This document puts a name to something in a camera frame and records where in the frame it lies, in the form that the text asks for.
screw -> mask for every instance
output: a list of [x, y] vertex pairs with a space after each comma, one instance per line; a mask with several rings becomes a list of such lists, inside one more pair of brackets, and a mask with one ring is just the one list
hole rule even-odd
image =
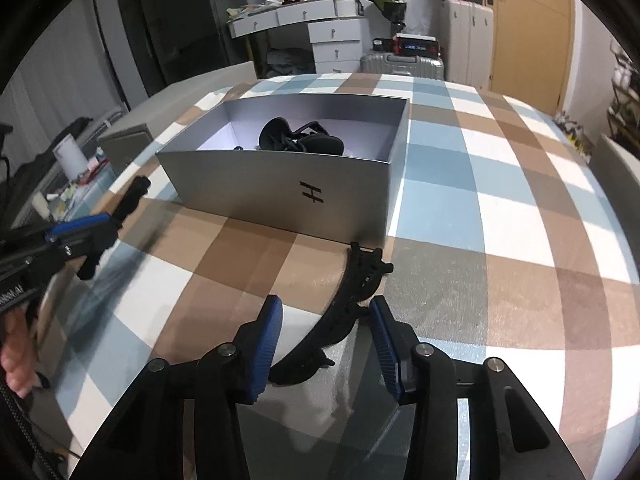
[[498, 359], [497, 357], [492, 357], [486, 362], [486, 365], [493, 370], [494, 372], [500, 373], [504, 370], [504, 361]]
[[430, 355], [433, 355], [434, 350], [433, 346], [431, 346], [430, 344], [420, 343], [415, 347], [415, 352], [422, 357], [429, 357]]
[[231, 343], [224, 343], [218, 347], [218, 353], [224, 357], [229, 357], [236, 353], [236, 347]]
[[159, 372], [163, 368], [164, 368], [164, 359], [161, 359], [159, 357], [152, 359], [151, 361], [149, 361], [149, 364], [146, 365], [146, 369], [149, 370], [150, 372]]

black cable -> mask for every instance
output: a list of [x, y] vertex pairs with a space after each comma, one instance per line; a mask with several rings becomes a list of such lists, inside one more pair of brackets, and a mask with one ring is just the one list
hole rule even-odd
[[29, 424], [31, 424], [31, 426], [33, 428], [35, 428], [36, 430], [38, 430], [41, 434], [43, 434], [44, 436], [46, 436], [50, 441], [52, 441], [54, 444], [56, 444], [62, 451], [64, 451], [65, 453], [69, 453], [69, 455], [77, 458], [78, 460], [80, 460], [82, 457], [80, 455], [78, 455], [78, 453], [74, 453], [73, 451], [71, 451], [65, 444], [62, 444], [62, 442], [60, 442], [58, 439], [56, 439], [55, 437], [51, 436], [50, 433], [48, 433], [47, 431], [43, 430], [39, 425], [37, 425], [35, 422], [33, 422], [31, 420], [30, 417], [28, 417], [27, 415], [24, 416], [24, 420], [26, 420]]
[[0, 226], [2, 225], [2, 219], [4, 218], [4, 213], [6, 213], [7, 208], [9, 207], [9, 192], [10, 192], [10, 181], [11, 181], [11, 166], [9, 165], [9, 159], [4, 156], [4, 155], [0, 155], [0, 160], [4, 160], [4, 163], [6, 164], [6, 180], [4, 181], [4, 188], [5, 188], [5, 193], [4, 193], [4, 204], [2, 204], [2, 209], [0, 209]]
[[43, 468], [49, 474], [49, 479], [65, 480], [57, 470], [57, 468], [49, 461], [49, 459], [47, 458], [47, 453], [42, 449], [40, 443], [28, 431], [24, 413], [16, 404], [13, 394], [9, 390], [9, 387], [6, 385], [6, 382], [3, 378], [2, 380], [0, 380], [0, 396], [4, 400], [5, 405], [9, 408], [9, 411], [11, 412], [14, 421], [20, 429], [20, 432], [22, 433], [25, 441], [29, 444], [31, 449], [33, 449], [33, 453], [40, 462], [40, 465], [43, 466]]

finger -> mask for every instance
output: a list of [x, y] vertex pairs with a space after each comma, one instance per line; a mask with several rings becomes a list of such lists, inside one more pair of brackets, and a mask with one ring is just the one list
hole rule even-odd
[[20, 363], [13, 372], [7, 374], [6, 384], [17, 393], [20, 388], [27, 385], [33, 377], [33, 374], [33, 366], [30, 363]]
[[4, 314], [4, 331], [11, 334], [18, 325], [18, 315], [16, 310], [12, 310]]
[[28, 337], [20, 336], [17, 333], [8, 336], [0, 351], [0, 365], [2, 365], [2, 368], [7, 372], [12, 372], [28, 352], [29, 345]]
[[7, 379], [6, 384], [18, 396], [20, 396], [21, 398], [24, 398], [31, 391], [35, 382], [36, 382], [36, 374], [35, 372], [32, 372], [31, 375], [28, 375], [22, 378], [16, 378], [16, 377], [10, 376]]

black refrigerator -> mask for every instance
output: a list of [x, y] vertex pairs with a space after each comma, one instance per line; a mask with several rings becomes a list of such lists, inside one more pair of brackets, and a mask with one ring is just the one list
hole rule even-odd
[[226, 25], [226, 10], [245, 4], [246, 0], [118, 0], [148, 94], [247, 61], [245, 42], [231, 38]]

suitcase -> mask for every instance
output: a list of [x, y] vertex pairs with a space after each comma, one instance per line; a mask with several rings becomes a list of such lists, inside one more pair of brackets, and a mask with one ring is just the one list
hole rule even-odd
[[442, 3], [440, 19], [445, 79], [489, 88], [494, 55], [494, 12], [461, 0]]
[[444, 63], [441, 59], [420, 56], [396, 56], [386, 52], [370, 52], [360, 61], [360, 71], [369, 74], [407, 75], [444, 79]]

